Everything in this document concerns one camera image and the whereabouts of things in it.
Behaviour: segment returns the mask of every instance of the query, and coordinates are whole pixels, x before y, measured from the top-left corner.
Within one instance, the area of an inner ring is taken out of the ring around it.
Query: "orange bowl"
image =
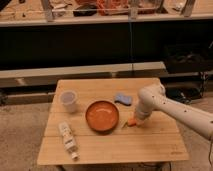
[[[113,103],[108,101],[97,101],[87,108],[86,120],[93,130],[107,132],[117,125],[119,112]]]

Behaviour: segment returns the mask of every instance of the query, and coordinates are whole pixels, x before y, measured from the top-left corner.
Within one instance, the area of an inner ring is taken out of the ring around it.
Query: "cable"
[[[132,31],[132,21],[131,21],[131,17],[128,16],[128,20],[129,20],[129,35],[130,35],[130,59],[131,59],[131,63],[132,63],[132,75],[134,76],[134,55],[133,55],[133,31]]]
[[[212,77],[212,75],[207,76],[205,72],[199,72],[200,78],[201,78],[201,85],[200,85],[200,95],[203,97],[204,91],[205,91],[205,85],[209,81],[209,79]]]

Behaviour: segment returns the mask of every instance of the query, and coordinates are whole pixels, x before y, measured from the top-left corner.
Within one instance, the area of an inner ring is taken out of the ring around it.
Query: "blue sponge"
[[[122,93],[117,93],[115,95],[114,102],[115,103],[121,103],[121,104],[126,105],[126,106],[131,106],[132,97],[131,96],[125,96]]]

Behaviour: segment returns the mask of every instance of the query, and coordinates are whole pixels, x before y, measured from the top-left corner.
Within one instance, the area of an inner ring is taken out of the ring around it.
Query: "table leg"
[[[58,171],[66,171],[62,165],[56,165],[55,167],[58,169]]]

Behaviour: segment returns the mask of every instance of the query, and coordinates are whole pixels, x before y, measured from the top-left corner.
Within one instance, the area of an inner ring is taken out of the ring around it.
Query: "shelf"
[[[50,0],[55,6],[60,0]],[[136,19],[132,19],[127,14],[103,16],[96,13],[92,16],[74,17],[73,10],[79,7],[75,0],[66,0],[68,5],[64,14],[54,13],[54,21],[48,22],[45,18],[40,0],[27,0],[19,4],[18,0],[12,0],[0,12],[0,27],[7,26],[33,26],[33,25],[60,25],[60,24],[92,24],[92,23],[119,23],[119,22],[146,22],[146,21],[167,21],[185,19],[212,19],[213,1],[196,0],[193,13],[190,17],[183,17],[180,12],[173,10],[174,1],[165,0],[164,7],[168,13],[138,14]]]

